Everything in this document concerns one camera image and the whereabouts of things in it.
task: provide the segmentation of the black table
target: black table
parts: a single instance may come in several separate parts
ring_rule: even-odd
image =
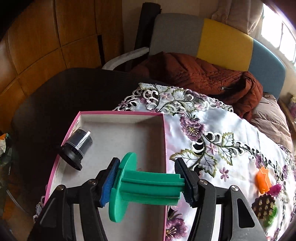
[[[58,147],[77,113],[113,110],[140,82],[163,84],[124,72],[73,68],[52,77],[25,100],[13,117],[12,137],[30,210],[45,195]]]

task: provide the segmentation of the window pane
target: window pane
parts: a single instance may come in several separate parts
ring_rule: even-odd
[[[261,35],[276,48],[279,47],[281,42],[281,25],[282,21],[280,17],[269,7],[264,5]]]
[[[279,50],[286,56],[288,60],[294,61],[295,46],[296,42],[292,34],[286,25],[284,25],[283,37],[281,39],[281,46],[279,47]]]

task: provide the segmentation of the pink box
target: pink box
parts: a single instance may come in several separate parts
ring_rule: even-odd
[[[138,156],[137,170],[166,172],[165,123],[161,113],[127,111],[79,112],[62,145],[79,127],[91,132],[92,146],[82,159],[82,170],[68,165],[58,155],[46,191],[45,201],[59,184],[67,188],[79,186],[107,168],[113,157],[120,160],[127,152]],[[82,239],[78,205],[74,205],[75,232]],[[108,205],[99,209],[109,240],[164,240],[166,207],[130,203],[121,223],[109,219]]]

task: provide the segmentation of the wooden shelf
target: wooden shelf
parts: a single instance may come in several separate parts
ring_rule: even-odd
[[[292,140],[296,140],[296,123],[294,122],[294,118],[292,117],[287,105],[281,99],[278,100],[278,104],[286,116]]]

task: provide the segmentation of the metal screw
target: metal screw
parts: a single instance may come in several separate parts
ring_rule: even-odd
[[[56,187],[56,190],[57,191],[62,191],[62,190],[64,190],[64,188],[65,188],[65,186],[64,185],[58,185],[57,187]]]
[[[203,186],[206,186],[207,185],[207,180],[201,179],[200,184],[203,185]]]
[[[88,182],[88,184],[95,185],[96,179],[89,179],[87,182]]]
[[[237,192],[239,190],[238,186],[232,185],[231,189],[235,192]]]

